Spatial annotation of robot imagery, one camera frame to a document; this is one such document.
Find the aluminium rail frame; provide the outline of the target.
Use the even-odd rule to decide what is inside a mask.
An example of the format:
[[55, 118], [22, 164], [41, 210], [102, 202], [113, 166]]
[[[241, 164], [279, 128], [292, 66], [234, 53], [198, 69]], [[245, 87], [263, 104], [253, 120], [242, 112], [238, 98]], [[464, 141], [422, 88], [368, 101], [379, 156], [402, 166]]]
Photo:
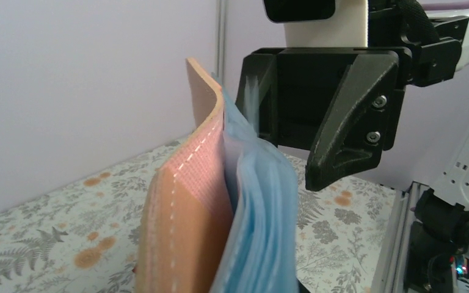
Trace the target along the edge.
[[393, 202], [387, 230], [382, 241], [371, 292], [413, 292], [405, 284], [410, 230], [416, 222], [414, 208], [427, 186], [413, 182], [407, 191], [398, 190]]

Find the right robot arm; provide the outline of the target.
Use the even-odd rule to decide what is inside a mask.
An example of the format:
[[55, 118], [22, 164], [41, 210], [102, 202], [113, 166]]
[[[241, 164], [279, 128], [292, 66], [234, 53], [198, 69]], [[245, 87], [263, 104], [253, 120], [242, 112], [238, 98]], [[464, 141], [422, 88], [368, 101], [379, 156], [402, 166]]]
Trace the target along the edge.
[[[394, 145], [405, 89], [450, 80], [469, 64], [469, 1], [265, 1], [286, 46], [244, 58], [260, 79], [258, 134], [309, 152], [313, 192], [376, 168]], [[413, 183], [385, 244], [374, 286], [382, 292], [469, 292], [469, 127], [441, 174]]]

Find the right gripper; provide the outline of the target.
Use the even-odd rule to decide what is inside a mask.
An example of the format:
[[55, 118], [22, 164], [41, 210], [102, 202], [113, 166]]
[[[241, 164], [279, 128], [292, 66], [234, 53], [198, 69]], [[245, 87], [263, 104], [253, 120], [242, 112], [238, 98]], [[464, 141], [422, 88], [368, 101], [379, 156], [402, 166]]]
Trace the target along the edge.
[[237, 108], [259, 138], [310, 151], [310, 191], [376, 168], [405, 88], [452, 79], [462, 55], [468, 16], [429, 18], [417, 1], [368, 7], [366, 48], [260, 48], [242, 62]]

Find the floral table mat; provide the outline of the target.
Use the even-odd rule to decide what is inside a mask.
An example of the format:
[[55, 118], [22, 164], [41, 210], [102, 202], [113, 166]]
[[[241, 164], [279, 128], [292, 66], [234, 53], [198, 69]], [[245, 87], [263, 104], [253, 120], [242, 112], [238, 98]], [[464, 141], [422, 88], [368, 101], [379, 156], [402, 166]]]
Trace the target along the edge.
[[397, 194], [186, 138], [0, 215], [0, 292], [372, 292]]

